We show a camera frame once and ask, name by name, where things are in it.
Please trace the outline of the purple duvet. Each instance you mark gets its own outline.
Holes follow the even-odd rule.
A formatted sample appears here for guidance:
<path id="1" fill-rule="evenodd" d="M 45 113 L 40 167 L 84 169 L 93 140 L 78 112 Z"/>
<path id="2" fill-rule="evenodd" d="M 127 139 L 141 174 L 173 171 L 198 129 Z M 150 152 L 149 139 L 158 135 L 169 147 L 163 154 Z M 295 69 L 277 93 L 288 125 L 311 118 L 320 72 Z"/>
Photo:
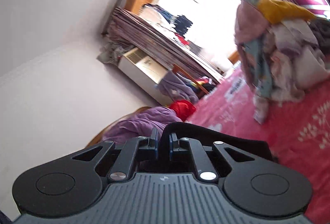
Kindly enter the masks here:
<path id="1" fill-rule="evenodd" d="M 158 129 L 161 135 L 165 127 L 174 122 L 182 121 L 172 109 L 154 107 L 119 121 L 102 135 L 102 140 L 113 140 L 118 144 L 124 144 L 137 136 L 149 137 L 153 128 Z"/>

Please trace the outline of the red pillow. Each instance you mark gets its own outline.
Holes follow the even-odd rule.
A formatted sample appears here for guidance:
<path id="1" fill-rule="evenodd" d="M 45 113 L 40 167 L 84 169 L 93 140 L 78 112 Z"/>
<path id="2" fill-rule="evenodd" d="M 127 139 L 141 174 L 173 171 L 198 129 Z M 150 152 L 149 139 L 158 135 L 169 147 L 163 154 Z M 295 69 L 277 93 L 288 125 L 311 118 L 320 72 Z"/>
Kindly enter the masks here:
<path id="1" fill-rule="evenodd" d="M 190 116 L 192 116 L 195 111 L 196 107 L 188 100 L 178 100 L 173 102 L 170 106 L 176 116 L 183 122 L 187 120 Z"/>

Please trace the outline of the grey blanket on chair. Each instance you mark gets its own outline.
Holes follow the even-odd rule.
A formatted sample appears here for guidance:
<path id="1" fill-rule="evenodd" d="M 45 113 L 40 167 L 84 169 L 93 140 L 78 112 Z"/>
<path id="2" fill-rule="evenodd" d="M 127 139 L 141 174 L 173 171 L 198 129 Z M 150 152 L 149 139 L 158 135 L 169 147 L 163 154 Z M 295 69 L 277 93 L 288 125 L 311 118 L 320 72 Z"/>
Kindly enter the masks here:
<path id="1" fill-rule="evenodd" d="M 173 101 L 187 100 L 192 104 L 199 101 L 198 96 L 191 88 L 192 80 L 169 70 L 157 84 L 156 88 Z"/>

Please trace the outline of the white floor air conditioner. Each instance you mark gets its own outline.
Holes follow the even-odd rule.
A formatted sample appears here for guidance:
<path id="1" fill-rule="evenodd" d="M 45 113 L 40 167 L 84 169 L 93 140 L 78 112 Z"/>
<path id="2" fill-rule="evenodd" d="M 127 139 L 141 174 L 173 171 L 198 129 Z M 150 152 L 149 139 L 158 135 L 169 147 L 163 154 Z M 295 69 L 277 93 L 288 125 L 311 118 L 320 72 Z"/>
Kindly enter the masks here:
<path id="1" fill-rule="evenodd" d="M 141 49 L 135 47 L 123 54 L 118 68 L 159 104 L 162 106 L 171 104 L 172 100 L 157 89 L 157 85 L 167 73 L 167 69 Z"/>

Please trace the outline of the pink floral bed blanket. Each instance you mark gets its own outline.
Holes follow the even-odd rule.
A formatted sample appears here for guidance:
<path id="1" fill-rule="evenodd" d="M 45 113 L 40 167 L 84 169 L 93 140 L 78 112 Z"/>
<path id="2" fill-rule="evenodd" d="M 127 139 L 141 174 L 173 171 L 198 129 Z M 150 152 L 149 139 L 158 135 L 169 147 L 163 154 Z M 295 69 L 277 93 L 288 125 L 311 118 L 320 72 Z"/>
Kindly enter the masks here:
<path id="1" fill-rule="evenodd" d="M 329 80 L 300 102 L 272 102 L 264 123 L 254 118 L 253 93 L 236 69 L 196 105 L 187 122 L 234 137 L 268 143 L 279 163 L 305 175 L 313 198 L 306 216 L 329 223 Z"/>

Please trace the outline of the wooden chair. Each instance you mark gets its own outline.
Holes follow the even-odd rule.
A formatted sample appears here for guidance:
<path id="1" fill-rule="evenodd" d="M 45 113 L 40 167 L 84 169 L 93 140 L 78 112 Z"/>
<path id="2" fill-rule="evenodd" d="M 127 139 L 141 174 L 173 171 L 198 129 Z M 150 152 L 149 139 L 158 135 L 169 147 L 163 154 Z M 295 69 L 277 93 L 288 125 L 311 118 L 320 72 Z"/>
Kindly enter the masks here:
<path id="1" fill-rule="evenodd" d="M 172 72 L 181 79 L 186 86 L 190 87 L 199 99 L 208 95 L 215 88 L 215 84 L 211 79 L 194 79 L 188 72 L 176 64 L 173 65 Z"/>

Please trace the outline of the checkered bag on conditioner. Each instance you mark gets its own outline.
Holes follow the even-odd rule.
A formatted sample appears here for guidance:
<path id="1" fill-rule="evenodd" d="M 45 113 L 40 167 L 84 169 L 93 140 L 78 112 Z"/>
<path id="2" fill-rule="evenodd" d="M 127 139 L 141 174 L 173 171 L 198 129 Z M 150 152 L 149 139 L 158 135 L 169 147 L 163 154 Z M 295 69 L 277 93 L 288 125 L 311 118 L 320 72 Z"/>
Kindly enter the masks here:
<path id="1" fill-rule="evenodd" d="M 118 66 L 121 57 L 134 47 L 134 45 L 110 41 L 104 45 L 97 59 L 105 65 L 112 64 Z"/>

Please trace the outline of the teal cartoon print garment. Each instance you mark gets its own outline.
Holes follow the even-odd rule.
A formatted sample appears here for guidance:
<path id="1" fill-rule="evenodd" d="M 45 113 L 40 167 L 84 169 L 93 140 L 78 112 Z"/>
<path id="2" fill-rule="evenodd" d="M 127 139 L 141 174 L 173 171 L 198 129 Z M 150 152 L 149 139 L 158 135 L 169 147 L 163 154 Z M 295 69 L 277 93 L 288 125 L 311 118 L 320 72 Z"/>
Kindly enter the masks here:
<path id="1" fill-rule="evenodd" d="M 263 50 L 263 37 L 243 44 L 248 62 L 248 71 L 252 76 L 252 85 L 263 98 L 270 99 L 273 89 L 270 66 Z"/>

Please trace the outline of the left curtain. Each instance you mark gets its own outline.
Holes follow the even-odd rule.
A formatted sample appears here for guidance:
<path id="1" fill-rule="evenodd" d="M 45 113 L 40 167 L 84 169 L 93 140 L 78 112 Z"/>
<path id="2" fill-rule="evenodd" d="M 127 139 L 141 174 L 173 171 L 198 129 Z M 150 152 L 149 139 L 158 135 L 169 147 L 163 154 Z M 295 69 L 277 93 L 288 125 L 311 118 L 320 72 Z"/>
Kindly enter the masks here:
<path id="1" fill-rule="evenodd" d="M 138 15 L 116 7 L 102 35 L 115 42 L 127 42 L 151 56 L 167 69 L 178 65 L 190 75 L 208 76 L 216 84 L 223 76 L 209 62 L 180 43 L 176 35 L 163 27 L 155 27 Z"/>

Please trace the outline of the white floral pyjama garment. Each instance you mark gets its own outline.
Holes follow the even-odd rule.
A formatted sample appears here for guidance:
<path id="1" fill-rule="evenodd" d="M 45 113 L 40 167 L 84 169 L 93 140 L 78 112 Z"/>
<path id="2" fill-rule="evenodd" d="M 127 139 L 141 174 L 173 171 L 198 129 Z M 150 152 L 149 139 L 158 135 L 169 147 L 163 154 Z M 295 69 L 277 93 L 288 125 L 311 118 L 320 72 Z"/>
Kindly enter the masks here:
<path id="1" fill-rule="evenodd" d="M 299 57 L 305 46 L 319 49 L 318 41 L 309 27 L 310 22 L 302 19 L 283 20 L 270 28 L 270 36 L 263 38 L 263 50 L 270 66 L 273 89 L 270 99 L 255 92 L 253 118 L 262 124 L 268 116 L 271 102 L 300 102 L 305 90 L 298 89 L 295 82 L 294 59 Z"/>

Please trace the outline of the cream pillow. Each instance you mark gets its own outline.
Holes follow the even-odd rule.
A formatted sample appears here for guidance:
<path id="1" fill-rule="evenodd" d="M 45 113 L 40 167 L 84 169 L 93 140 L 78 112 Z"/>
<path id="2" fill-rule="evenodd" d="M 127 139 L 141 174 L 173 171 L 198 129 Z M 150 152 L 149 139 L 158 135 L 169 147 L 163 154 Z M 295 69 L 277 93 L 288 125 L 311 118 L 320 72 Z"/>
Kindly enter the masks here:
<path id="1" fill-rule="evenodd" d="M 320 49 L 305 46 L 293 62 L 295 82 L 298 89 L 309 89 L 329 79 L 329 66 Z"/>

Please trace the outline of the hanging dark laundry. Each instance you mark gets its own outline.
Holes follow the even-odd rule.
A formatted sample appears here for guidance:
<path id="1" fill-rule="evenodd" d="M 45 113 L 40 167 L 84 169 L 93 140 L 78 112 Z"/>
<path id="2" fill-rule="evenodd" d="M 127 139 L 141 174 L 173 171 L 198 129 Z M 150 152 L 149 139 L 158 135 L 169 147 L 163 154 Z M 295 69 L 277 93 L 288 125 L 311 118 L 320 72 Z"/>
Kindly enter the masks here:
<path id="1" fill-rule="evenodd" d="M 153 26 L 172 32 L 184 46 L 192 43 L 185 35 L 193 26 L 193 22 L 185 15 L 173 15 L 158 4 L 148 3 L 143 4 L 139 16 Z"/>

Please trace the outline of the pink garment on pile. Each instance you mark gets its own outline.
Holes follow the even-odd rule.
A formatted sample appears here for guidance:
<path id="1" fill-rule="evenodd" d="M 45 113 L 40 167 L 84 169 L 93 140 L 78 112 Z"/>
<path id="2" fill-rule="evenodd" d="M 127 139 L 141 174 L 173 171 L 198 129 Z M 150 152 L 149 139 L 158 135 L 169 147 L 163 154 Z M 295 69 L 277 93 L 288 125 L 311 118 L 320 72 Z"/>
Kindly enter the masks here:
<path id="1" fill-rule="evenodd" d="M 236 12 L 234 42 L 240 56 L 242 71 L 249 88 L 254 91 L 252 74 L 248 68 L 248 59 L 243 45 L 259 38 L 269 27 L 269 21 L 262 13 L 246 0 L 241 0 Z"/>

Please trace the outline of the yellow garment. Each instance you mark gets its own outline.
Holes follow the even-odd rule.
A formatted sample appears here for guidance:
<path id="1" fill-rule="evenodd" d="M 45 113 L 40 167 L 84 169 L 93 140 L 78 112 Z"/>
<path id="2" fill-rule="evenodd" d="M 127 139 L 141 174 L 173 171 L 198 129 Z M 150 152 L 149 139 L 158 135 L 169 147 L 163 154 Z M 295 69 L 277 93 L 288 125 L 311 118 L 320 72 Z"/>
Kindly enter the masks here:
<path id="1" fill-rule="evenodd" d="M 306 8 L 288 1 L 259 0 L 256 7 L 271 24 L 293 19 L 302 19 L 307 22 L 316 18 Z"/>

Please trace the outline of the dark grey garment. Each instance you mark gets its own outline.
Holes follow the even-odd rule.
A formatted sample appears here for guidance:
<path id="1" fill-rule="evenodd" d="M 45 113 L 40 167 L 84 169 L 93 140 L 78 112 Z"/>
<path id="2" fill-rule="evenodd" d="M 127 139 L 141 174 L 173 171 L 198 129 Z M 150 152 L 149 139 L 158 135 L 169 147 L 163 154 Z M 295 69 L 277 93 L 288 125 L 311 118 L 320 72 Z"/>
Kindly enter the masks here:
<path id="1" fill-rule="evenodd" d="M 320 50 L 328 55 L 330 51 L 330 21 L 316 18 L 310 22 L 309 27 L 318 41 Z"/>

